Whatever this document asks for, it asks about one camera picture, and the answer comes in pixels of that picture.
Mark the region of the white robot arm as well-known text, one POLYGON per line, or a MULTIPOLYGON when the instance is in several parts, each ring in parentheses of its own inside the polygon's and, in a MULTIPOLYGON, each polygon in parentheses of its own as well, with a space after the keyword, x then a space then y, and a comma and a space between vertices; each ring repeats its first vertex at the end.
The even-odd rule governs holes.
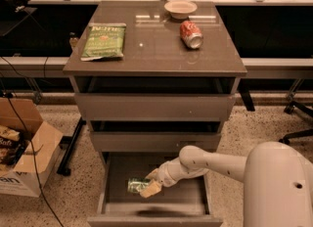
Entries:
POLYGON ((279 142, 261 143, 246 157, 186 146, 147 176, 140 195, 148 198, 210 170, 244 184, 244 227, 313 227, 313 163, 279 142))

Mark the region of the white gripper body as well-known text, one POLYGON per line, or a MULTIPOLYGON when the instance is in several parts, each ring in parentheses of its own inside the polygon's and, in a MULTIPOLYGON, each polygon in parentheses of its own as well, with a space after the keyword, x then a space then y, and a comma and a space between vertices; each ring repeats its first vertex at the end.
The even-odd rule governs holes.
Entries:
POLYGON ((206 168, 191 169, 176 158, 162 164, 156 171, 156 181, 163 187, 171 187, 183 179, 192 179, 207 173, 206 168))

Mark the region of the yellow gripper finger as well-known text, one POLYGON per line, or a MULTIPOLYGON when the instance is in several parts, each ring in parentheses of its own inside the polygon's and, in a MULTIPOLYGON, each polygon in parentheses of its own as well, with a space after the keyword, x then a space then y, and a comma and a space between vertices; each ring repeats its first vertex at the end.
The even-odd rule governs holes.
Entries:
POLYGON ((161 191, 161 184, 155 180, 152 180, 141 192, 140 196, 143 198, 149 198, 161 191))
POLYGON ((157 175, 158 175, 158 169, 156 168, 146 176, 146 179, 157 180, 157 175))

